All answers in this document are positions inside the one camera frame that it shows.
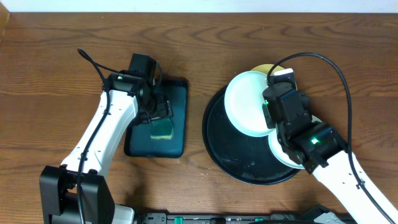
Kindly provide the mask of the green yellow sponge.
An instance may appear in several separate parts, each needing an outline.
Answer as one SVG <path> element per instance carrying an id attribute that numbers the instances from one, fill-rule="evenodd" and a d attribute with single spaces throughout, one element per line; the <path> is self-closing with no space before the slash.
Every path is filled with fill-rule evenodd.
<path id="1" fill-rule="evenodd" d="M 150 134 L 151 139 L 172 139 L 174 126 L 170 118 L 153 121 L 153 128 Z"/>

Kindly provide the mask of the pale green plate front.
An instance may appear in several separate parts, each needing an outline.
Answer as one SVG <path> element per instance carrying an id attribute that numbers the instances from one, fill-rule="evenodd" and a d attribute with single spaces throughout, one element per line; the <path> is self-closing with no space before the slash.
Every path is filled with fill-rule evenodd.
<path id="1" fill-rule="evenodd" d="M 268 87 L 267 75 L 246 71 L 235 76 L 224 94 L 224 108 L 231 124 L 250 137 L 264 137 L 274 131 L 268 128 L 262 106 L 262 92 Z"/>

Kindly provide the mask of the pale green plate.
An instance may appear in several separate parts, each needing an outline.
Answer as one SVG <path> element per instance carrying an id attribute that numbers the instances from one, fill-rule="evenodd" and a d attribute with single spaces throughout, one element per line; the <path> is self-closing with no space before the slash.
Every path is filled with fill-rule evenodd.
<path id="1" fill-rule="evenodd" d="M 231 124 L 250 137 L 264 137 L 274 131 L 268 128 L 262 106 L 262 92 L 268 87 L 267 75 L 246 71 L 235 76 L 224 94 L 224 108 Z"/>
<path id="2" fill-rule="evenodd" d="M 281 162 L 283 165 L 289 166 L 293 169 L 304 169 L 304 166 L 301 164 L 297 164 L 293 160 L 290 159 L 287 153 L 282 150 L 282 146 L 279 143 L 277 138 L 278 129 L 275 128 L 269 135 L 268 135 L 268 142 L 271 152 L 273 153 L 274 157 Z"/>

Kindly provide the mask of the yellow plate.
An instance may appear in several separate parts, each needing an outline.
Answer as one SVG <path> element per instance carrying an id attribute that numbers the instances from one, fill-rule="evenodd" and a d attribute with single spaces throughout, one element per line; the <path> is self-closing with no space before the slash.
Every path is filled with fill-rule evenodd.
<path id="1" fill-rule="evenodd" d="M 265 73 L 267 75 L 273 66 L 274 66 L 274 64 L 262 64 L 262 65 L 258 65 L 256 67 L 252 68 L 251 71 L 262 72 L 262 73 Z M 276 68 L 273 69 L 271 74 L 273 72 L 276 72 L 276 71 L 279 71 L 279 70 L 283 70 L 283 69 L 285 69 L 285 68 L 283 68 L 281 66 L 276 66 Z"/>

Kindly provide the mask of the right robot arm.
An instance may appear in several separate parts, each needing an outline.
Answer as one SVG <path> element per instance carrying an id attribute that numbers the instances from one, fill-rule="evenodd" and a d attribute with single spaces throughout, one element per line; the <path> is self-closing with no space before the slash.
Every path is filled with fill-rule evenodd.
<path id="1" fill-rule="evenodd" d="M 308 96 L 294 84 L 270 84 L 262 106 L 273 155 L 322 183 L 357 223 L 397 223 L 397 209 L 362 169 L 331 125 L 312 115 Z"/>

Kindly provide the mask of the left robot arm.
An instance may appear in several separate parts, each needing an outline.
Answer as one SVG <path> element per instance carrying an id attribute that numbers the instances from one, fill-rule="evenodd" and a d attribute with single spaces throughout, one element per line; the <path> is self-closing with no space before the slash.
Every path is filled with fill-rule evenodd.
<path id="1" fill-rule="evenodd" d="M 134 209 L 114 202 L 107 176 L 129 126 L 173 115 L 170 100 L 152 75 L 112 73 L 104 79 L 98 108 L 81 139 L 58 167 L 39 179 L 44 223 L 133 223 Z"/>

